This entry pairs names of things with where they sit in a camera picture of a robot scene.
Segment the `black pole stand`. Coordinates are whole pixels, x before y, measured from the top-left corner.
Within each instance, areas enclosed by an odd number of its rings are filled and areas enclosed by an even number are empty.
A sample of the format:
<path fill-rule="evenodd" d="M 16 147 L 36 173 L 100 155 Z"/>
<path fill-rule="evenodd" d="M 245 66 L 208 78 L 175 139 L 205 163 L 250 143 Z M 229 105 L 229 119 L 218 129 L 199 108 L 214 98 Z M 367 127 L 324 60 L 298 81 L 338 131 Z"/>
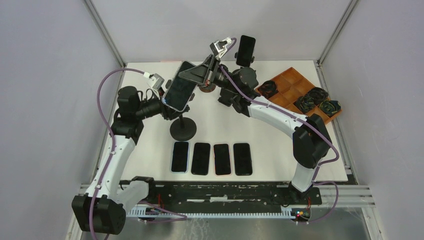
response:
<path fill-rule="evenodd" d="M 175 119 L 169 128 L 171 137 L 180 142 L 188 141 L 192 139 L 197 132 L 197 125 L 194 120 L 189 117 L 184 117 L 183 114 L 190 110 L 190 106 L 187 105 L 182 112 L 174 111 L 172 113 L 172 119 Z"/>

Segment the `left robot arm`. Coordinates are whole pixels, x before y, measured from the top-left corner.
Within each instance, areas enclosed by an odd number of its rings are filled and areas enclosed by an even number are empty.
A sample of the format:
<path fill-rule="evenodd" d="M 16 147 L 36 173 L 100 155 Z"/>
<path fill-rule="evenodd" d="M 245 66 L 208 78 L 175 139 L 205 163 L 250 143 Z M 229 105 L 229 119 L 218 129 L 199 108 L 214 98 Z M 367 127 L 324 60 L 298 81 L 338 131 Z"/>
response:
<path fill-rule="evenodd" d="M 124 168 L 144 129 L 143 120 L 161 115 L 173 120 L 180 113 L 162 103 L 164 90 L 142 99 L 143 93 L 134 86 L 118 91 L 113 123 L 108 127 L 111 142 L 109 151 L 99 165 L 94 180 L 83 195 L 76 195 L 71 203 L 80 229 L 107 235 L 118 235 L 127 214 L 141 201 L 153 203 L 158 192 L 153 177 L 135 176 L 122 180 Z"/>

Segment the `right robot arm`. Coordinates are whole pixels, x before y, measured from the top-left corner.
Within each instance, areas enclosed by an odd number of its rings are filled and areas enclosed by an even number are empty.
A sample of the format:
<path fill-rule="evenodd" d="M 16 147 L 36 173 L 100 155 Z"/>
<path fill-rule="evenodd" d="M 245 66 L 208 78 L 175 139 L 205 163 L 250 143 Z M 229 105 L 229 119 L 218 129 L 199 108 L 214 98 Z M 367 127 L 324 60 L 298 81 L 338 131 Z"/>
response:
<path fill-rule="evenodd" d="M 242 66 L 229 72 L 213 55 L 201 64 L 181 71 L 178 77 L 203 88 L 219 87 L 219 102 L 290 137 L 297 166 L 289 183 L 288 196 L 295 204 L 302 204 L 309 198 L 309 189 L 314 185 L 321 160 L 329 149 L 335 148 L 318 114 L 307 116 L 272 103 L 256 91 L 259 83 L 254 69 Z"/>

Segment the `black phone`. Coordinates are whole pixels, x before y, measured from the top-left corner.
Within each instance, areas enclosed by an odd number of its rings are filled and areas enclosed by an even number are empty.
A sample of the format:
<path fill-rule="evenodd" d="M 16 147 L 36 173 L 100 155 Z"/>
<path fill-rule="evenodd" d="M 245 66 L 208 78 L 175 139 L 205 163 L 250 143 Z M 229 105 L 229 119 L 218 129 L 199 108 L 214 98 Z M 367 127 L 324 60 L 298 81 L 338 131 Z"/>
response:
<path fill-rule="evenodd" d="M 234 167 L 237 176 L 250 176 L 253 173 L 251 148 L 248 143 L 233 145 Z"/>
<path fill-rule="evenodd" d="M 256 39 L 251 36 L 242 35 L 239 41 L 239 48 L 236 53 L 236 64 L 240 67 L 250 67 L 254 61 L 254 50 Z"/>
<path fill-rule="evenodd" d="M 194 144 L 191 173 L 206 176 L 209 172 L 211 145 L 205 142 Z"/>

